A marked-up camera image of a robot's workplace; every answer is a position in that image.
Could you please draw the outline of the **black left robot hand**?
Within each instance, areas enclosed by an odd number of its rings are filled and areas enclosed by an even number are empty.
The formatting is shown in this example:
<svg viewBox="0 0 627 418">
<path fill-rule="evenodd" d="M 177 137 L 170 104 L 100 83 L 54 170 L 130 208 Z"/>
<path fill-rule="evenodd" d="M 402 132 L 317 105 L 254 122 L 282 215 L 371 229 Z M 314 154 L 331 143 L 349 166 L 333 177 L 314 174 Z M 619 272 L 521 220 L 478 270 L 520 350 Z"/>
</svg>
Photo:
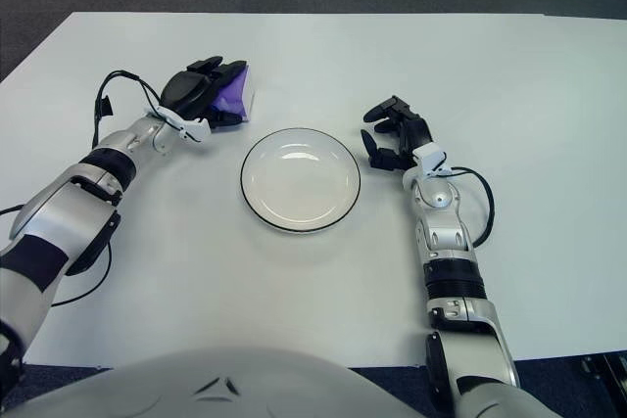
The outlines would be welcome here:
<svg viewBox="0 0 627 418">
<path fill-rule="evenodd" d="M 239 77 L 246 61 L 224 63 L 222 56 L 209 57 L 189 65 L 166 84 L 160 105 L 185 120 L 205 118 L 211 129 L 234 126 L 243 121 L 237 113 L 220 110 L 219 93 Z"/>
</svg>

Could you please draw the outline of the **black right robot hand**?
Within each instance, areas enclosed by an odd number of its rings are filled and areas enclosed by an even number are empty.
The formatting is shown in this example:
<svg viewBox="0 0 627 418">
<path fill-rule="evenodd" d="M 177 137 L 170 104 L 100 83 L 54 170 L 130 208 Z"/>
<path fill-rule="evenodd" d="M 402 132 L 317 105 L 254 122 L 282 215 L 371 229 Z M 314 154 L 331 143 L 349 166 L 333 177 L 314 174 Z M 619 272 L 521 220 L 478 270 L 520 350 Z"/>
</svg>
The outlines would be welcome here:
<svg viewBox="0 0 627 418">
<path fill-rule="evenodd" d="M 395 134 L 399 138 L 397 151 L 378 147 L 373 137 L 361 130 L 362 141 L 371 167 L 383 170 L 408 170 L 415 166 L 413 150 L 433 141 L 427 122 L 397 96 L 381 102 L 364 116 L 365 123 L 375 123 L 374 131 Z"/>
</svg>

